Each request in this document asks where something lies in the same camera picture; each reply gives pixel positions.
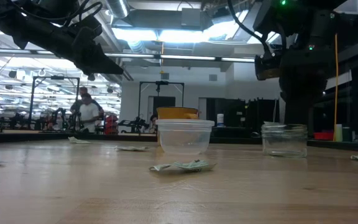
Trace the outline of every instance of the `person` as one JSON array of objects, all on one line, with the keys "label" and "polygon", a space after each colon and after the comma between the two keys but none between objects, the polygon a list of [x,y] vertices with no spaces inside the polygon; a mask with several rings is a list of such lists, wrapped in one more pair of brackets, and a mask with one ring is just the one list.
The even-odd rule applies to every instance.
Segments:
[{"label": "person", "polygon": [[84,125],[83,132],[94,133],[94,122],[99,118],[99,108],[92,103],[92,97],[89,93],[81,96],[83,104],[80,106],[81,120]]},{"label": "person", "polygon": [[[84,95],[85,93],[88,93],[88,89],[87,89],[85,86],[83,86],[83,87],[80,88],[79,94],[80,94],[80,96],[82,96],[82,95]],[[99,109],[99,114],[103,114],[103,113],[104,113],[103,108],[99,105],[98,102],[96,102],[96,100],[92,100],[92,103],[95,104],[95,105],[98,107],[98,109]],[[82,104],[83,104],[83,101],[82,101],[82,100],[77,100],[77,101],[75,101],[75,102],[73,103],[73,105],[71,106],[70,111],[71,111],[72,113],[75,113],[76,111],[79,111],[79,110],[80,110],[80,106],[81,106]]]},{"label": "person", "polygon": [[149,133],[155,134],[157,133],[157,125],[155,124],[155,121],[157,120],[157,115],[153,114],[150,117],[151,125],[149,128]]}]

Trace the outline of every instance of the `mason jar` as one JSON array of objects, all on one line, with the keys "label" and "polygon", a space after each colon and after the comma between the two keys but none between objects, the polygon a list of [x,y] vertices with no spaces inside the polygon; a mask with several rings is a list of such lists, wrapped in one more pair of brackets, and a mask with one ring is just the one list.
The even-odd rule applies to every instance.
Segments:
[{"label": "mason jar", "polygon": [[266,155],[306,157],[308,128],[302,124],[262,125],[263,151]]}]

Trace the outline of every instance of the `wooden table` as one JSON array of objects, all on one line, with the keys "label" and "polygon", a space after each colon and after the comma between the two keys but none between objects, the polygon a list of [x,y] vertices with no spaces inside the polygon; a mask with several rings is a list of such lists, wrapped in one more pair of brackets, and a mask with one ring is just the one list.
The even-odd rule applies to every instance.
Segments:
[{"label": "wooden table", "polygon": [[114,147],[155,143],[0,144],[0,223],[358,223],[358,152],[309,148],[307,159],[263,156],[261,146],[211,145],[177,160],[211,172],[150,172],[174,157]]}]

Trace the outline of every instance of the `plastic bowl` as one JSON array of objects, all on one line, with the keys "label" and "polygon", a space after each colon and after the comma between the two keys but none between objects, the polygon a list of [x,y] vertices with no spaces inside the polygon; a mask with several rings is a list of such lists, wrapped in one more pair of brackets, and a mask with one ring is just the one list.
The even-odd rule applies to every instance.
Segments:
[{"label": "plastic bowl", "polygon": [[160,119],[156,121],[162,149],[167,153],[197,155],[208,148],[214,121]]}]

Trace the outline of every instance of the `white shirt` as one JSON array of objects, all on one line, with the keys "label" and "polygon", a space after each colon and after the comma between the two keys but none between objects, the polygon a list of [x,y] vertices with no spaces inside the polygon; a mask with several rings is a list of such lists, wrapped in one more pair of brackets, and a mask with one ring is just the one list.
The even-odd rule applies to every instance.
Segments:
[{"label": "white shirt", "polygon": [[[94,103],[90,103],[88,105],[82,104],[80,107],[81,120],[86,121],[92,119],[96,116],[99,116],[99,108]],[[84,123],[84,129],[88,128],[88,130],[93,133],[94,132],[94,121],[89,123]]]}]

